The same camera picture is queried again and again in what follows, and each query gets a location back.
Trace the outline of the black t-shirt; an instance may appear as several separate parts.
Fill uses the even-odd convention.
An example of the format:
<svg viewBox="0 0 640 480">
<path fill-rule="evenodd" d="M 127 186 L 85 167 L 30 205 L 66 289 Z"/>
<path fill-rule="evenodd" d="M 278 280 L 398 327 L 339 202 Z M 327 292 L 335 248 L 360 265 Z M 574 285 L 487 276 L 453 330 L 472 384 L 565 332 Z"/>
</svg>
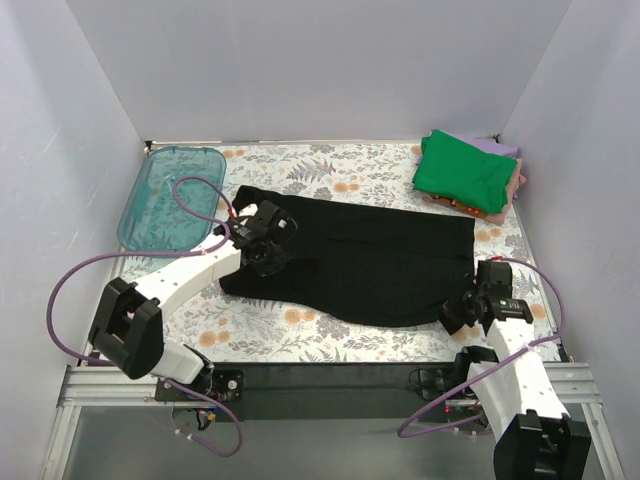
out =
<svg viewBox="0 0 640 480">
<path fill-rule="evenodd" d="M 234 296 L 311 307 L 360 325 L 404 328 L 438 321 L 474 274 L 471 218 L 282 195 L 243 185 L 236 209 L 267 200 L 296 222 L 284 269 L 247 266 L 221 279 Z"/>
</svg>

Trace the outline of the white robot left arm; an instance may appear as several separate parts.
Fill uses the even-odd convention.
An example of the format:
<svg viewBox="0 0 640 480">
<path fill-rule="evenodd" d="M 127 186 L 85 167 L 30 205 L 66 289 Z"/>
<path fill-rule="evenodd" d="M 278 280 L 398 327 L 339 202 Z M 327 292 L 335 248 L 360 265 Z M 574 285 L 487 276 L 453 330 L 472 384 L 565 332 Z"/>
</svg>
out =
<svg viewBox="0 0 640 480">
<path fill-rule="evenodd" d="M 89 331 L 89 343 L 128 378 L 169 378 L 193 400 L 213 386 L 211 362 L 194 349 L 164 338 L 164 321 L 215 281 L 244 267 L 267 276 L 282 270 L 285 244 L 298 225 L 269 201 L 244 208 L 217 226 L 189 252 L 127 282 L 105 286 Z"/>
</svg>

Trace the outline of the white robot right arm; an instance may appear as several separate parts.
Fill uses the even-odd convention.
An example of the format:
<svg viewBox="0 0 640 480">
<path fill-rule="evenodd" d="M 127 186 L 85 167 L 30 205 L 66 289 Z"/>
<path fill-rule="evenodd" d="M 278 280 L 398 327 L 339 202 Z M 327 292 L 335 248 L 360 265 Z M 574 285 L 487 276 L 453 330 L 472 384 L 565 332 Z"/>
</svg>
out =
<svg viewBox="0 0 640 480">
<path fill-rule="evenodd" d="M 487 346 L 468 346 L 454 360 L 452 383 L 476 397 L 496 439 L 498 479 L 580 479 L 591 447 L 587 424 L 571 418 L 533 349 L 533 315 L 513 296 L 509 264 L 481 260 L 469 290 L 443 307 L 453 331 L 479 324 Z"/>
</svg>

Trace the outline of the orange patterned folded t-shirt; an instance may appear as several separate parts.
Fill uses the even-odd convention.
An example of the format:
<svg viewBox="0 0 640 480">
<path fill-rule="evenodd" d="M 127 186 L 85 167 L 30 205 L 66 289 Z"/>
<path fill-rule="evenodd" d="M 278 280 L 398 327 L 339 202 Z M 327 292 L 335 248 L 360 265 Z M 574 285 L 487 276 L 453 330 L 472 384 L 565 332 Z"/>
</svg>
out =
<svg viewBox="0 0 640 480">
<path fill-rule="evenodd" d="M 437 204 L 443 205 L 447 208 L 462 212 L 467 215 L 471 215 L 477 218 L 484 219 L 488 216 L 488 214 L 476 207 L 466 205 L 464 203 L 459 202 L 456 199 L 451 199 L 447 197 L 437 196 L 429 194 L 428 198 L 430 201 L 435 202 Z"/>
</svg>

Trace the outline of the floral patterned table mat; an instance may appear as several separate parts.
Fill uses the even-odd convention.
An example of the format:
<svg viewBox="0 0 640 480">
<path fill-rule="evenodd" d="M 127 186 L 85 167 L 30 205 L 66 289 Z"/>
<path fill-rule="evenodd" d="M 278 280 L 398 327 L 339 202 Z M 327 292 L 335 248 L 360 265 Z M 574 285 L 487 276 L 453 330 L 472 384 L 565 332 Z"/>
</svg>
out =
<svg viewBox="0 0 640 480">
<path fill-rule="evenodd" d="M 223 145 L 224 192 L 242 185 L 282 194 L 421 213 L 449 214 L 412 188 L 418 142 L 369 144 Z M 504 255 L 513 265 L 514 295 L 528 302 L 539 337 L 556 327 L 524 230 L 515 211 L 495 226 L 475 224 L 476 259 Z M 282 302 L 225 295 L 212 284 L 164 323 L 167 339 L 215 362 L 448 362 L 462 347 L 484 345 L 479 326 L 450 335 L 439 323 L 386 329 L 353 325 Z"/>
</svg>

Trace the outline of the teal transparent plastic tray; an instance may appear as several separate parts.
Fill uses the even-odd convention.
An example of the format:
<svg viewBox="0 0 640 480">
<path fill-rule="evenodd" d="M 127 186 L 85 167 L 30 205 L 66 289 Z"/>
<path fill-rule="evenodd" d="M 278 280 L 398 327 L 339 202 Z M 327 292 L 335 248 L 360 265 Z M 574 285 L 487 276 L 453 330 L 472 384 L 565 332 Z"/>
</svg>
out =
<svg viewBox="0 0 640 480">
<path fill-rule="evenodd" d="M 212 217 L 226 173 L 226 159 L 213 148 L 169 146 L 148 155 L 120 219 L 117 238 L 129 251 L 189 251 L 210 232 L 211 223 L 179 206 Z"/>
</svg>

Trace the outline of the pink folded t-shirt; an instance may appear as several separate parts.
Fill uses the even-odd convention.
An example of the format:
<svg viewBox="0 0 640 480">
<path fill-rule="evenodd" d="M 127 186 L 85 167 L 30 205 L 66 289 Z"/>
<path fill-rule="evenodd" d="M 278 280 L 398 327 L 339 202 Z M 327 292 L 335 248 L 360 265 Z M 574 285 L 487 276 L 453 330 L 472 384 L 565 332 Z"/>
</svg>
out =
<svg viewBox="0 0 640 480">
<path fill-rule="evenodd" d="M 513 205 L 513 201 L 516 197 L 517 190 L 527 182 L 526 177 L 522 173 L 523 160 L 521 158 L 517 158 L 516 162 L 517 162 L 517 166 L 514 169 L 514 172 L 511 176 L 511 179 L 509 180 L 509 183 L 506 186 L 507 203 L 504 205 L 500 213 L 488 214 L 484 218 L 486 222 L 489 222 L 498 226 L 503 225 L 506 220 L 507 214 L 509 213 Z"/>
</svg>

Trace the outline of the green folded t-shirt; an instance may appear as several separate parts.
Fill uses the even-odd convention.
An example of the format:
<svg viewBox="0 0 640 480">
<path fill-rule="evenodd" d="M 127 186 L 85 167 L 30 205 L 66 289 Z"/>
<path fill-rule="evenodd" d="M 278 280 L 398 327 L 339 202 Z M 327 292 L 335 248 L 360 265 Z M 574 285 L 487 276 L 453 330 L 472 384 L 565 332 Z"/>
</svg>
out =
<svg viewBox="0 0 640 480">
<path fill-rule="evenodd" d="M 421 140 L 421 161 L 412 183 L 422 193 L 499 214 L 508 203 L 507 186 L 517 167 L 514 158 L 484 152 L 434 130 Z"/>
</svg>

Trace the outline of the lavender folded t-shirt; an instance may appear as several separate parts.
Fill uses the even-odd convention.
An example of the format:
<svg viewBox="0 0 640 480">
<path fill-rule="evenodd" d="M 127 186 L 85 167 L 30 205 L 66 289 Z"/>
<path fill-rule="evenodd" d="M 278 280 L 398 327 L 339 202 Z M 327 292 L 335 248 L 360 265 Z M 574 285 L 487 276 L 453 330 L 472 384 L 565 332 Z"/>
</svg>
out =
<svg viewBox="0 0 640 480">
<path fill-rule="evenodd" d="M 498 143 L 495 139 L 474 138 L 464 135 L 457 136 L 457 139 L 485 153 L 509 158 L 517 158 L 519 155 L 518 147 Z"/>
</svg>

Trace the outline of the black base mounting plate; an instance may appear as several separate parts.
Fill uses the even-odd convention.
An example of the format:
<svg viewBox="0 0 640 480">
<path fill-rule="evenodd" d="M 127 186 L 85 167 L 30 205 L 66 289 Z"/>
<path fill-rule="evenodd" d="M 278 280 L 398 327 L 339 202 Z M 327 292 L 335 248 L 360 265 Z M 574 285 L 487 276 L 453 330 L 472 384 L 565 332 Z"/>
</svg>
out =
<svg viewBox="0 0 640 480">
<path fill-rule="evenodd" d="M 461 382 L 452 362 L 219 363 L 210 394 L 241 421 L 403 419 Z"/>
</svg>

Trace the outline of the aluminium frame rail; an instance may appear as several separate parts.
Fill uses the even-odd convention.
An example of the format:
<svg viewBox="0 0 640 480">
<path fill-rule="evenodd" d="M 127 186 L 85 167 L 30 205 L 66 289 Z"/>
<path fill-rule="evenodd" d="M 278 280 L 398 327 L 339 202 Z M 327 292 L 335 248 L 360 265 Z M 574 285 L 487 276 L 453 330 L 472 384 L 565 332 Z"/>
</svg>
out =
<svg viewBox="0 0 640 480">
<path fill-rule="evenodd" d="M 606 424 L 603 402 L 585 363 L 548 362 L 552 387 L 566 406 L 579 406 L 589 425 L 592 445 L 605 478 L 624 476 Z M 175 407 L 179 410 L 207 407 L 164 380 L 146 376 L 131 380 L 115 367 L 76 366 L 67 369 L 57 402 L 56 431 L 67 430 L 83 407 Z"/>
</svg>

